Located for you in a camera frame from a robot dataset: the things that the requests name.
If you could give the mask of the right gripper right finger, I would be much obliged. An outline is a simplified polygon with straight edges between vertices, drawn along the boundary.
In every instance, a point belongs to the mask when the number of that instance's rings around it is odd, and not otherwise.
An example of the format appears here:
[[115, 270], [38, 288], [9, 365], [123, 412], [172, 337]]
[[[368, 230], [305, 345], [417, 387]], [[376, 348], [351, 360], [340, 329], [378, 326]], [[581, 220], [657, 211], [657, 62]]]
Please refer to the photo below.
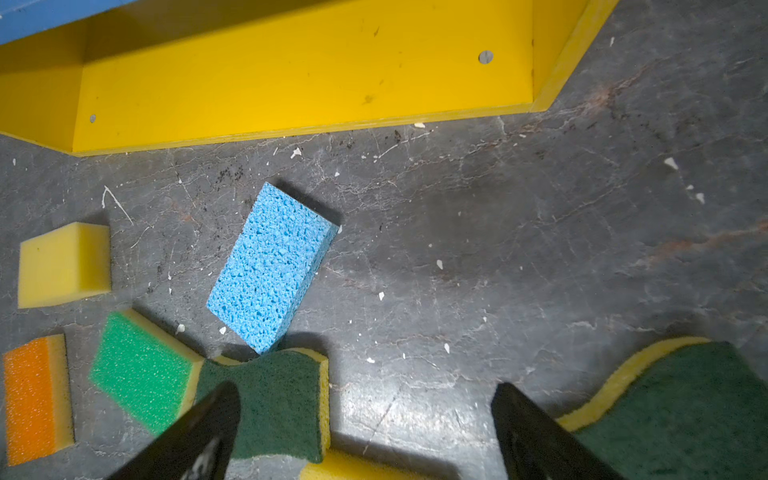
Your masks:
[[510, 479], [621, 477], [511, 383], [497, 386], [491, 414]]

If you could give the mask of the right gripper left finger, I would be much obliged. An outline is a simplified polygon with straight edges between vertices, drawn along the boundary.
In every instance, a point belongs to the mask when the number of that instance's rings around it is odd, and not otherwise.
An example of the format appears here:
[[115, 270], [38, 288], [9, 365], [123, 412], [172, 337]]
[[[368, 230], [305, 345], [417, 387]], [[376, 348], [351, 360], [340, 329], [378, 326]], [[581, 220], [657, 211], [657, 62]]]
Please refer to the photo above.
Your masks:
[[222, 382], [111, 477], [223, 479], [240, 417], [236, 385]]

